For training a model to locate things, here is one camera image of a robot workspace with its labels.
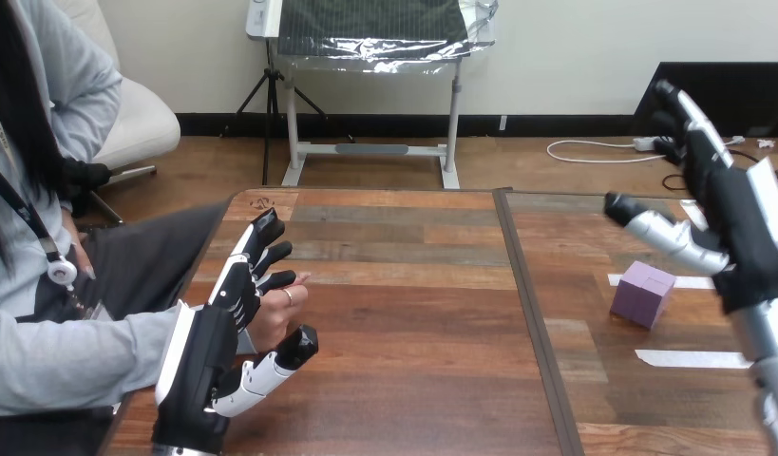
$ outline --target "white wall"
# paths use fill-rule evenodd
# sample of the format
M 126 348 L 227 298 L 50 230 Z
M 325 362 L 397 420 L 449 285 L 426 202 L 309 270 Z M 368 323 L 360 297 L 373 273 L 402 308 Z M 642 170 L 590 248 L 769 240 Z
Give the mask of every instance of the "white wall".
M 176 112 L 233 112 L 262 75 L 247 0 L 100 1 L 123 74 Z M 501 0 L 497 20 L 498 44 L 467 59 L 465 114 L 631 114 L 660 61 L 778 61 L 778 0 Z M 445 114 L 448 79 L 297 84 L 330 113 Z

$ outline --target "black pants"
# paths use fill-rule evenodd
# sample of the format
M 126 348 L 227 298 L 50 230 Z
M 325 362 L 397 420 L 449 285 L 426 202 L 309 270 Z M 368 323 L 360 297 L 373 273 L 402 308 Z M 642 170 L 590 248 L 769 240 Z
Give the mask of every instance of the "black pants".
M 103 302 L 115 320 L 173 305 L 226 211 L 200 207 L 94 232 L 83 245 L 95 280 L 79 273 L 75 292 L 86 306 Z M 39 280 L 36 313 L 26 321 L 78 318 L 66 291 Z M 111 424 L 111 408 L 0 418 L 0 455 L 91 456 Z

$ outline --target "wood grain tabletop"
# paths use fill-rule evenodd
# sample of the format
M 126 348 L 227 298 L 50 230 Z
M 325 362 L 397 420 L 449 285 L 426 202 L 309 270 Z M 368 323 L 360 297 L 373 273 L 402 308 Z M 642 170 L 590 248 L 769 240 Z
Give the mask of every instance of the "wood grain tabletop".
M 274 207 L 313 274 L 319 354 L 236 417 L 230 454 L 561 454 L 490 192 L 258 189 L 237 195 L 184 297 L 203 303 Z M 150 454 L 153 391 L 105 454 Z
M 608 221 L 603 197 L 507 193 L 524 261 L 588 455 L 766 455 L 745 370 L 655 368 L 636 349 L 739 352 L 713 291 L 674 290 L 652 331 L 609 314 L 636 260 L 698 276 Z M 646 199 L 678 219 L 679 201 Z

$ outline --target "lanyard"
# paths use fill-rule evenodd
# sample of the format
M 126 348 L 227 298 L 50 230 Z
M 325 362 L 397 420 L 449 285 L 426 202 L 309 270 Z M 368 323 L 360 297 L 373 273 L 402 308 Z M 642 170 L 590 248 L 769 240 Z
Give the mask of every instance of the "lanyard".
M 16 163 L 14 162 L 13 153 L 9 139 L 6 136 L 3 125 L 0 123 L 0 143 L 3 145 L 3 149 L 9 157 L 11 168 L 14 173 L 17 172 Z M 39 214 L 33 209 L 33 205 L 26 203 L 24 199 L 14 190 L 10 182 L 0 173 L 0 197 L 13 209 L 13 211 L 24 220 L 33 234 L 39 238 L 39 242 L 42 244 L 42 248 L 45 249 L 45 255 L 47 256 L 47 262 L 54 263 L 61 261 L 61 254 L 59 253 L 56 242 L 47 232 L 45 224 L 39 217 Z

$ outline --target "black and white robotic hand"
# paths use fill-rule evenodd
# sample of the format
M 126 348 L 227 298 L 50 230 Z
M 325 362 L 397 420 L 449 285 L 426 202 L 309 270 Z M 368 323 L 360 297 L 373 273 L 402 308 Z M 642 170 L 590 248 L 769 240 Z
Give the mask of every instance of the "black and white robotic hand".
M 769 159 L 734 165 L 710 120 L 682 90 L 652 87 L 673 131 L 656 150 L 678 165 L 709 229 L 607 194 L 604 212 L 638 238 L 701 274 L 712 276 L 750 373 L 760 390 L 757 412 L 778 454 L 778 180 Z
M 154 454 L 218 455 L 230 418 L 252 408 L 318 352 L 310 326 L 299 326 L 257 363 L 234 368 L 238 334 L 271 290 L 294 283 L 293 271 L 268 274 L 290 242 L 270 246 L 285 231 L 273 209 L 256 218 L 226 260 L 207 304 L 180 302 L 156 386 L 159 417 Z

